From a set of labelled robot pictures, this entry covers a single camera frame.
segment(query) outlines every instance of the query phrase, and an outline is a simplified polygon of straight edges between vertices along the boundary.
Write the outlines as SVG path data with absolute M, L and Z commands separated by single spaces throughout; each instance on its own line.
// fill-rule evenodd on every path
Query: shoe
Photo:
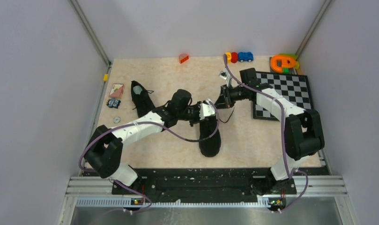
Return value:
M 131 100 L 137 109 L 138 118 L 145 116 L 155 108 L 149 94 L 153 93 L 152 90 L 146 90 L 137 81 L 131 81 Z
M 208 120 L 203 120 L 200 122 L 200 137 L 199 139 L 206 138 L 213 133 L 217 126 L 217 117 L 208 117 Z M 206 157 L 214 157 L 218 154 L 221 147 L 221 136 L 220 131 L 217 132 L 209 139 L 199 142 L 199 148 L 201 149 L 202 155 Z

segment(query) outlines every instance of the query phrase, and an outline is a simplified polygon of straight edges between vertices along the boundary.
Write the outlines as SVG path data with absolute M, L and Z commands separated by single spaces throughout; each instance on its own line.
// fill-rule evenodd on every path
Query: white wall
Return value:
M 113 58 L 295 53 L 322 0 L 80 0 Z
M 335 1 L 300 62 L 360 224 L 379 224 L 379 0 Z
M 0 224 L 56 224 L 105 72 L 67 0 L 0 0 Z

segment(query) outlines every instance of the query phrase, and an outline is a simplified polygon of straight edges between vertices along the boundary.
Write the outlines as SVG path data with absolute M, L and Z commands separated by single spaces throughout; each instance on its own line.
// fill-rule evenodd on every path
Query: toy car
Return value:
M 238 53 L 238 61 L 239 62 L 244 62 L 248 61 L 251 62 L 254 60 L 253 54 L 251 52 L 239 52 Z

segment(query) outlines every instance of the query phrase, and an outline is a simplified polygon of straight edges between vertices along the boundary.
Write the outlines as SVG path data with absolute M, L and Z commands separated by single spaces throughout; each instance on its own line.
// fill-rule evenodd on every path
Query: checkered board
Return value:
M 269 83 L 277 93 L 298 107 L 313 109 L 308 77 L 305 75 L 290 75 L 257 72 L 261 83 Z M 263 120 L 277 120 L 270 112 L 252 102 L 253 118 Z

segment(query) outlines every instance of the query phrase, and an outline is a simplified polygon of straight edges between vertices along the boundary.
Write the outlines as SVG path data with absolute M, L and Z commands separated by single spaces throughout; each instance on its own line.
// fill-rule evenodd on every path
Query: table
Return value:
M 239 71 L 255 68 L 269 71 L 270 56 L 254 56 L 253 62 L 230 64 L 232 73 L 240 78 Z M 193 102 L 210 98 L 216 101 L 220 86 L 225 84 L 218 74 L 223 69 L 222 57 L 191 57 L 183 64 L 178 58 L 115 59 L 102 104 L 98 126 L 115 127 L 137 118 L 131 101 L 132 80 L 146 89 L 154 90 L 150 98 L 155 106 L 165 104 L 178 89 L 192 94 Z M 118 109 L 106 105 L 114 83 L 125 85 Z M 226 120 L 231 109 L 220 110 Z M 120 123 L 113 123 L 119 116 Z M 179 121 L 172 130 L 189 139 L 199 138 L 199 125 L 189 126 Z M 227 124 L 220 123 L 222 145 L 217 156 L 204 157 L 197 143 L 184 142 L 168 132 L 150 135 L 129 146 L 121 160 L 134 168 L 234 168 L 271 167 L 282 155 L 280 122 L 252 119 L 251 102 L 236 102 L 235 112 Z M 317 154 L 304 162 L 302 167 L 321 166 Z

